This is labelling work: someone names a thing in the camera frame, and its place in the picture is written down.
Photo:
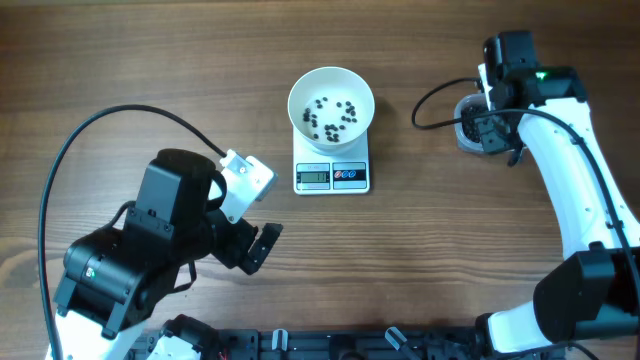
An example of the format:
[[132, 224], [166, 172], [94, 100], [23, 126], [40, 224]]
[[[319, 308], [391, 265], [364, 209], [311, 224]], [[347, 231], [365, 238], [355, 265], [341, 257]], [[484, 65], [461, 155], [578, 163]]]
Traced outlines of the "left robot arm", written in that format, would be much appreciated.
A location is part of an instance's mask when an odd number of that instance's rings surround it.
[[219, 163], [182, 149], [163, 149], [147, 166], [136, 200], [108, 223], [74, 241], [63, 258], [54, 302], [57, 339], [51, 359], [123, 359], [156, 305], [186, 291], [183, 266], [214, 256], [229, 269], [256, 273], [283, 227], [244, 220], [277, 180], [253, 156], [228, 151]]

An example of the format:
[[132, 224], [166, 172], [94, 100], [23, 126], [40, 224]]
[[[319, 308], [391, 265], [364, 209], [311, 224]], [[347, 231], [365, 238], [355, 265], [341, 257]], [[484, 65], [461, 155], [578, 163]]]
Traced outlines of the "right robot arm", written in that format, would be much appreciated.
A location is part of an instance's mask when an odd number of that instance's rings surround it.
[[638, 334], [639, 222], [599, 148], [577, 71], [541, 65], [528, 31], [501, 32], [483, 50], [488, 108], [506, 121], [514, 152], [533, 156], [563, 248], [530, 301], [487, 316], [489, 355]]

